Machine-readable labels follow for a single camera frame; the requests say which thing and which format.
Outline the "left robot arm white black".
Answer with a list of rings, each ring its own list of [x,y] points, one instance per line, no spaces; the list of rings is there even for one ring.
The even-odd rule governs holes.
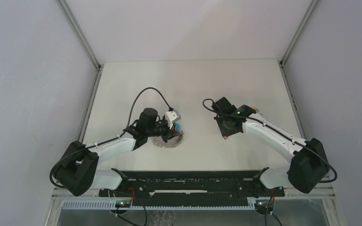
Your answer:
[[[98,169],[99,165],[115,156],[135,151],[150,137],[159,137],[164,143],[180,134],[176,123],[181,115],[175,109],[160,117],[154,108],[145,108],[139,118],[123,130],[121,135],[86,145],[72,142],[49,173],[51,184],[80,196],[90,189],[109,189],[117,196],[128,192],[128,183],[114,169]]]

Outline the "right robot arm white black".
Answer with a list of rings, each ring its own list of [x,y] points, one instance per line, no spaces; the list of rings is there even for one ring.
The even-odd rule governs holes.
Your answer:
[[[256,108],[248,105],[236,107],[222,97],[211,100],[209,111],[216,114],[216,121],[224,139],[243,133],[268,145],[283,157],[288,165],[263,168],[254,182],[254,191],[267,195],[273,188],[292,186],[308,194],[334,169],[329,164],[323,144],[313,138],[306,140],[289,134],[266,120]]]

